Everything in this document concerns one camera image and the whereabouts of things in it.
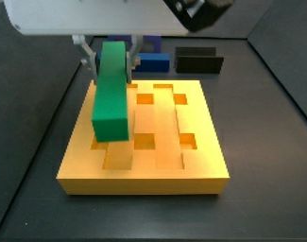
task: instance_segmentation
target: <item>rectangular slot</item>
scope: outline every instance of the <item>rectangular slot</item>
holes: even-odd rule
[[[106,144],[108,142],[97,142],[96,137],[92,139],[92,144],[89,149],[102,149],[106,150]]]
[[[180,149],[197,149],[194,133],[178,134]]]
[[[170,88],[170,89],[173,89],[173,85],[172,84],[154,84],[153,88]]]
[[[153,104],[153,94],[137,94],[136,104]]]
[[[173,100],[176,105],[186,105],[186,96],[185,94],[173,94]]]
[[[133,134],[133,149],[154,149],[153,133]]]

